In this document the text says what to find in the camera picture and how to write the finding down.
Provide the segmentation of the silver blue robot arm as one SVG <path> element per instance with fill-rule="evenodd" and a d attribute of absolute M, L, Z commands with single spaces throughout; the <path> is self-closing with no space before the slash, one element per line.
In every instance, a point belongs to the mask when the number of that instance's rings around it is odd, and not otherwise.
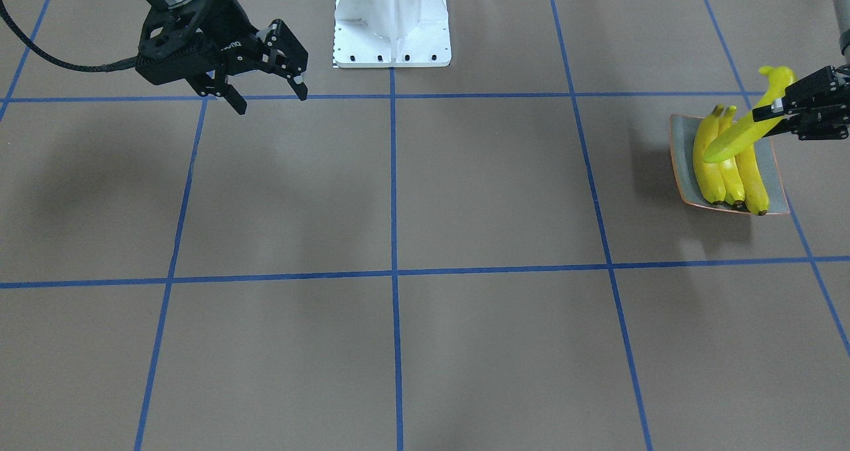
<path fill-rule="evenodd" d="M 74 64 L 36 45 L 2 8 L 2 21 L 30 51 L 73 72 L 101 74 L 135 70 L 152 85 L 183 81 L 200 97 L 225 100 L 238 114 L 247 103 L 231 76 L 264 72 L 284 78 L 298 100 L 309 96 L 303 76 L 309 52 L 282 19 L 255 27 L 238 0 L 145 0 L 137 54 L 107 63 Z"/>

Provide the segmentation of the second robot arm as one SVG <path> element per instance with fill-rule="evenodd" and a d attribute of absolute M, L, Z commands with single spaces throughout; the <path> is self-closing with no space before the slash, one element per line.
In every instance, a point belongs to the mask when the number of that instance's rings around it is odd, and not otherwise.
<path fill-rule="evenodd" d="M 753 112 L 754 124 L 775 122 L 764 137 L 793 134 L 799 140 L 842 140 L 848 138 L 849 85 L 848 0 L 832 0 L 840 30 L 839 48 L 843 66 L 824 66 L 784 89 L 780 99 Z"/>

